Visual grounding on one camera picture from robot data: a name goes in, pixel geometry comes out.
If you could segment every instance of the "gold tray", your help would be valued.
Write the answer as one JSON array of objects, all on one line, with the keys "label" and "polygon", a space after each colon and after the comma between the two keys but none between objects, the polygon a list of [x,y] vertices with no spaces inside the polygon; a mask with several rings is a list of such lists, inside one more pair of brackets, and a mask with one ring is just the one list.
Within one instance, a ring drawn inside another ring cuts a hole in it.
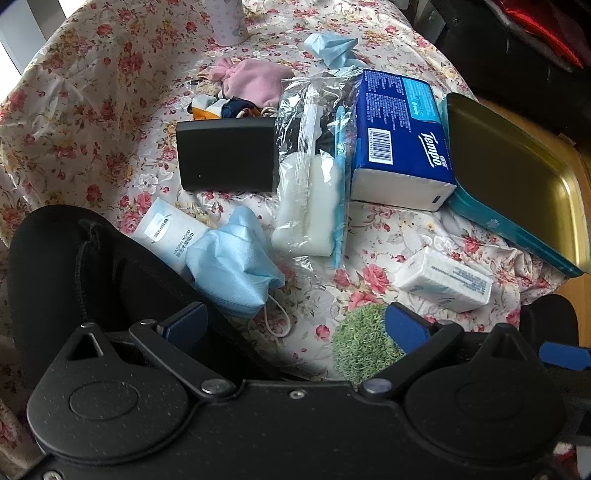
[{"label": "gold tray", "polygon": [[[446,105],[458,193],[463,189],[589,271],[586,212],[570,166],[521,128],[463,95],[451,93]],[[520,246],[545,257],[532,245]]]}]

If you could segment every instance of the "black card holder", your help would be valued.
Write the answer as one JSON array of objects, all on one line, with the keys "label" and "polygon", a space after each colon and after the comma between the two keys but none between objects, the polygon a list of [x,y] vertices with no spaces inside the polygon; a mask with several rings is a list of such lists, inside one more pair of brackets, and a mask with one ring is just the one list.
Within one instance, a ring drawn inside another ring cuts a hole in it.
[{"label": "black card holder", "polygon": [[272,191],[275,118],[179,122],[176,132],[184,190]]}]

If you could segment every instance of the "surgical mask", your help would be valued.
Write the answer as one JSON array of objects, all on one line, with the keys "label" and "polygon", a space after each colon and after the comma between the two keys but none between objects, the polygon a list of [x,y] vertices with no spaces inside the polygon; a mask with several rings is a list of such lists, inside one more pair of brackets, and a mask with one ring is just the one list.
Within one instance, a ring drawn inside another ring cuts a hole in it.
[{"label": "surgical mask", "polygon": [[[261,224],[247,207],[238,206],[228,223],[207,231],[187,248],[186,262],[193,274],[194,287],[224,314],[253,318],[265,308],[265,324],[278,337],[285,336],[291,322],[285,310],[270,297],[269,288],[285,284],[285,277],[271,261]],[[273,332],[267,321],[267,300],[284,312],[288,327]]]}]

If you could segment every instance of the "blue tissue packaging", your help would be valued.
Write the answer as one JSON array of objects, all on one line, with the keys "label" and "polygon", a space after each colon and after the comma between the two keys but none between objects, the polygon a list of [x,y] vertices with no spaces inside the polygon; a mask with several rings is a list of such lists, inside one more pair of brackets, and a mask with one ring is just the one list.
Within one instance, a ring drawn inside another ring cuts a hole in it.
[{"label": "blue tissue packaging", "polygon": [[364,69],[351,199],[434,212],[455,188],[429,84]]}]

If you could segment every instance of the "plastic bag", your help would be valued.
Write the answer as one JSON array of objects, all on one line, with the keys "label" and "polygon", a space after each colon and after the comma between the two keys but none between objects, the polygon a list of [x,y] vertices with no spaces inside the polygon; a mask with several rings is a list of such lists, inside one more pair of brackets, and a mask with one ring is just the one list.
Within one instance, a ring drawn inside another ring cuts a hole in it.
[{"label": "plastic bag", "polygon": [[361,71],[287,81],[276,123],[279,205],[271,244],[313,268],[342,266]]}]

